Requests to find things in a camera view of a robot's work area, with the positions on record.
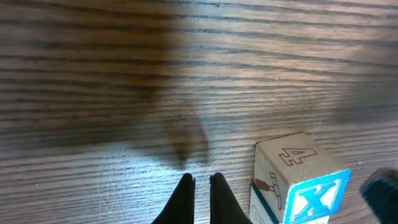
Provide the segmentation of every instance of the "scratch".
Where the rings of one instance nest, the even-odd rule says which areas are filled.
[[[124,184],[126,184],[126,169],[125,169],[125,167],[123,167],[123,186],[122,186],[122,188],[123,188],[123,192],[126,194],[127,191],[126,191]],[[120,210],[120,212],[122,212],[124,219],[128,220],[126,217],[126,212],[124,211],[124,207],[122,207],[119,203],[119,198],[118,198],[119,210]]]
[[[111,154],[110,154],[111,169],[110,169],[110,171],[109,171],[109,179],[111,180],[111,185],[112,185],[113,187],[115,187],[115,184],[114,184],[114,182],[113,182],[113,176],[112,176],[112,173],[113,173],[113,159],[112,159],[112,158],[113,158],[113,157],[112,157],[112,152],[111,152]],[[124,177],[126,177],[126,173],[125,173],[125,171],[124,171],[124,168],[123,168],[123,175],[124,175]],[[108,199],[109,199],[109,194],[110,194],[110,189],[109,189],[109,182],[108,182]],[[117,194],[118,194],[118,197],[116,197],[116,204],[117,204],[117,206],[118,206],[118,208],[119,208],[119,212],[123,215],[124,219],[127,220],[126,214],[125,214],[125,212],[124,212],[124,209],[123,209],[123,207],[120,205],[119,198],[121,198],[121,195],[120,195],[119,191],[117,192]]]
[[[220,155],[214,162],[212,162],[212,163],[209,165],[209,168],[207,168],[207,170],[206,170],[206,172],[205,172],[205,175],[203,175],[203,177],[201,178],[199,187],[197,188],[197,191],[196,191],[195,194],[198,193],[198,191],[199,191],[199,189],[200,189],[200,187],[201,187],[201,185],[202,185],[202,183],[203,183],[203,179],[205,179],[205,177],[206,177],[207,173],[209,172],[210,168],[212,167],[212,165],[214,165],[216,162],[218,162],[219,159],[221,159],[221,157],[223,157],[223,156],[235,145],[235,143],[236,143],[237,141],[239,141],[241,138],[242,138],[242,136],[239,137],[239,138],[237,138],[237,139],[232,143],[232,145],[231,145],[227,150],[225,150],[225,152],[224,152],[222,155]]]
[[[109,181],[107,181],[107,183],[108,183],[108,198],[109,198]],[[104,203],[104,206],[107,209],[108,213],[110,213],[112,215],[113,219],[115,219],[115,216],[113,215],[112,211],[107,206],[106,201],[102,197],[102,194],[101,194],[101,191],[100,191],[100,171],[98,171],[98,173],[97,173],[97,191],[98,191],[99,199],[101,200],[101,204],[99,206],[99,218],[102,217],[102,203]]]
[[[107,197],[106,197],[106,199],[107,200],[109,200],[109,192],[111,191],[111,185],[109,184],[109,181],[107,181],[107,184],[108,184],[108,193],[107,193]]]

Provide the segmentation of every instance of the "letter x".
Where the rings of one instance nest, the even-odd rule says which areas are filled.
[[[327,183],[321,186],[321,189],[317,192],[316,188],[310,189],[299,193],[299,196],[303,196],[307,201],[308,205],[294,218],[294,221],[303,220],[308,217],[308,212],[313,208],[313,215],[317,215],[323,212],[329,211],[327,205],[322,204],[321,198],[335,186],[335,182]]]

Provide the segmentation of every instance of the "number 4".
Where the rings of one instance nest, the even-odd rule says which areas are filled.
[[[318,154],[314,149],[283,149],[283,150],[284,153],[279,154],[279,157],[288,166],[292,166],[294,164],[302,164],[303,158]]]

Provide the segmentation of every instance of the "wooden floor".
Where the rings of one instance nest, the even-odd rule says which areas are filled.
[[[0,0],[0,223],[150,223],[181,175],[247,212],[254,144],[304,131],[398,167],[396,0]]]

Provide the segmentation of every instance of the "wooden toy block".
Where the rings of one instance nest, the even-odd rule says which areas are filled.
[[[249,218],[253,224],[280,224],[255,185],[250,188]],[[325,216],[306,222],[306,224],[327,224],[328,221],[329,216]]]
[[[256,144],[254,183],[283,224],[336,213],[350,175],[346,165],[304,133]]]

